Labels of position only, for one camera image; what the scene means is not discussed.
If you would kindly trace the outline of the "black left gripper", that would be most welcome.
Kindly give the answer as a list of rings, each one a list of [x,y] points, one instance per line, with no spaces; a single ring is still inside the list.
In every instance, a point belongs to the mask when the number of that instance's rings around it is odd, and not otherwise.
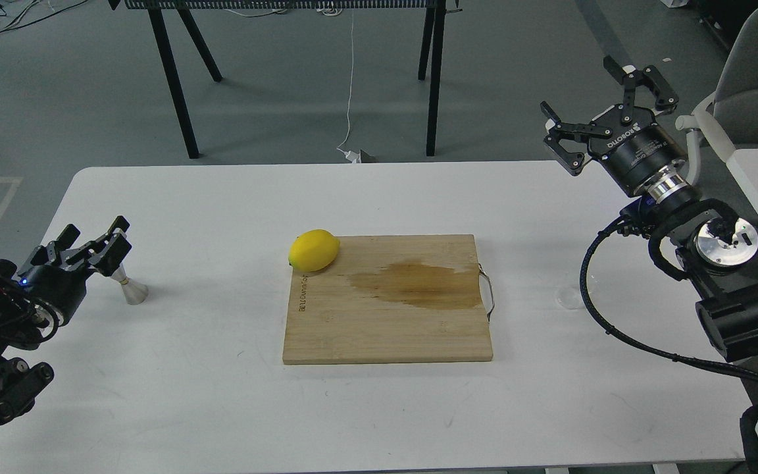
[[[80,236],[76,226],[66,225],[57,239],[33,250],[18,271],[19,285],[54,309],[66,326],[86,296],[88,277],[110,277],[122,266],[132,249],[126,237],[129,227],[124,216],[117,216],[102,236],[63,254]]]

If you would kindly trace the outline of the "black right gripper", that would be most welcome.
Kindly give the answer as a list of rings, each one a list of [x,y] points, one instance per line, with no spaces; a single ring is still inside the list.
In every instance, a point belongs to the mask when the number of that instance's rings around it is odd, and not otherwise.
[[[574,124],[562,121],[544,100],[540,108],[548,121],[543,143],[572,176],[580,174],[592,158],[598,160],[617,186],[634,198],[644,193],[642,186],[647,179],[685,154],[655,120],[655,115],[675,111],[679,96],[656,66],[641,70],[632,65],[622,67],[612,56],[603,58],[603,66],[623,88],[622,108],[611,106],[590,124]],[[646,87],[653,94],[653,112],[635,107],[638,87]],[[631,121],[624,125],[621,119]],[[610,137],[600,138],[601,128],[611,131]],[[563,140],[586,144],[586,152],[569,152],[561,144]]]

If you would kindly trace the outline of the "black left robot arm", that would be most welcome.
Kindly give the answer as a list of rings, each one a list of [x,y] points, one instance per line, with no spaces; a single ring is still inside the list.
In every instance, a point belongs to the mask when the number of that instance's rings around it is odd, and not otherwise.
[[[55,376],[50,364],[6,358],[5,350],[34,350],[57,335],[81,306],[94,274],[138,288],[123,268],[132,248],[129,227],[118,216],[100,237],[75,247],[80,231],[69,224],[57,239],[37,246],[23,267],[0,260],[0,426],[30,411]]]

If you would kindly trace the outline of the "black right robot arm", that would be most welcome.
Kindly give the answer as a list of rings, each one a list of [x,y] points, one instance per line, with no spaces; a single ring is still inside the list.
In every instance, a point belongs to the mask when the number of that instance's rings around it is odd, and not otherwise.
[[[686,152],[658,124],[676,110],[679,98],[653,65],[620,66],[611,56],[603,66],[623,88],[620,103],[587,123],[562,120],[547,102],[541,109],[545,146],[571,175],[598,162],[632,199],[601,229],[584,255],[578,291],[605,333],[631,347],[714,374],[758,383],[758,220],[749,222],[733,207],[704,198],[679,170]],[[708,341],[724,358],[712,362],[649,347],[613,326],[595,308],[588,289],[590,261],[614,233],[647,240],[653,264],[676,281],[691,282]]]

